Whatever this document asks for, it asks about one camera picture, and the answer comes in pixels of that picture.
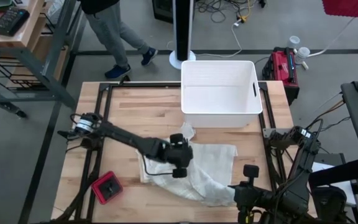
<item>green object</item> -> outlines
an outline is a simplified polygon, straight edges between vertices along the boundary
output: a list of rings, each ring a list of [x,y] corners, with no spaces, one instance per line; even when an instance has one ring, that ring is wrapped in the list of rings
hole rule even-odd
[[[12,0],[0,0],[0,10],[7,9],[13,5]]]

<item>black device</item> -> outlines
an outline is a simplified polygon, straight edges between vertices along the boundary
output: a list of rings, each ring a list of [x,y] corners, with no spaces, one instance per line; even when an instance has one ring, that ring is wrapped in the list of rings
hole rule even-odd
[[[29,17],[30,13],[27,10],[10,7],[0,17],[0,35],[14,36]]]

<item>wooden tabletop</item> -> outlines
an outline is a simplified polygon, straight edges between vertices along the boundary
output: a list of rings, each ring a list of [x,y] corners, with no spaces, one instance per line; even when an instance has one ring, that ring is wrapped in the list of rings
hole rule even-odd
[[[37,19],[42,12],[45,0],[31,0],[27,6],[30,17],[25,24],[17,31],[15,36],[7,37],[0,35],[0,48],[27,47],[33,33]]]
[[[291,128],[293,121],[282,82],[267,82],[275,122],[278,128]],[[99,83],[84,83],[76,112],[93,112]],[[109,121],[144,137],[167,138],[177,133],[183,123],[179,88],[120,88],[113,90]],[[264,105],[266,124],[267,114]],[[198,128],[192,139],[196,143],[233,144],[238,156],[234,159],[232,184],[245,180],[244,164],[257,165],[259,178],[255,185],[270,189],[264,146],[259,120],[256,118],[244,128]],[[295,157],[297,147],[290,147]],[[85,150],[78,148],[67,153],[62,170],[52,218],[62,214],[78,192]],[[291,161],[283,157],[287,174]],[[104,143],[101,175],[112,170],[124,187],[123,193],[105,205],[96,202],[93,222],[236,222],[237,208],[207,207],[199,202],[180,198],[151,184],[141,184],[139,160],[135,150],[117,141]],[[315,216],[313,200],[310,214]]]

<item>gray floor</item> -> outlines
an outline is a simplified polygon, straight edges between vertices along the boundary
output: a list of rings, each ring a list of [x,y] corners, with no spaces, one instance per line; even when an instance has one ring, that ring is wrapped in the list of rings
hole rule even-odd
[[[172,25],[156,21],[151,0],[122,1],[122,19],[151,46],[165,50],[172,40]],[[192,49],[238,49],[231,34],[235,17],[233,9],[224,11],[227,19],[219,24],[210,20],[210,14],[196,13],[193,24]],[[273,49],[284,46],[291,35],[297,35],[301,44],[311,49],[322,49],[336,36],[347,17],[327,16],[321,1],[269,1],[269,6],[252,8],[249,21],[235,28],[243,49]],[[358,19],[334,44],[333,49],[358,49]],[[95,35],[86,27],[80,50],[104,50]],[[237,55],[232,58],[199,57],[200,60],[251,60],[266,55]],[[149,67],[140,66],[140,56],[130,56],[133,80],[179,80],[180,72],[172,68],[167,56],[158,56]],[[291,106],[295,124],[306,125],[314,116],[339,100],[330,101],[320,110],[315,109],[340,91],[340,84],[358,80],[358,55],[322,55],[307,60],[310,69],[298,69],[301,92]],[[265,62],[257,64],[260,72]],[[68,91],[78,98],[81,84],[86,81],[104,81],[103,73],[111,69],[114,59],[108,56],[77,57]],[[0,110],[0,223],[15,223],[27,193],[31,175],[39,154],[42,139],[51,115],[53,103],[18,103],[29,116],[19,120]],[[57,130],[68,129],[71,111],[62,106]],[[345,107],[324,118],[324,123],[335,123],[348,116]],[[348,161],[358,159],[358,142],[347,121],[320,135],[323,147],[330,152],[343,152]],[[31,214],[32,222],[48,220],[64,160],[65,141],[54,136],[41,185]]]

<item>white towel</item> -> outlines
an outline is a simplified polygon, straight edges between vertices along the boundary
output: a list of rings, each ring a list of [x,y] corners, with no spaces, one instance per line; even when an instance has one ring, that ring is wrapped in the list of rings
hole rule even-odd
[[[184,123],[181,133],[191,139],[195,131]],[[234,203],[234,189],[231,184],[234,156],[237,148],[228,144],[196,144],[189,142],[193,148],[194,159],[187,168],[187,177],[174,179],[171,175],[149,176],[140,164],[140,176],[143,183],[153,183],[183,198],[200,201],[208,206],[229,206]],[[171,164],[161,164],[145,158],[150,174],[171,172]]]

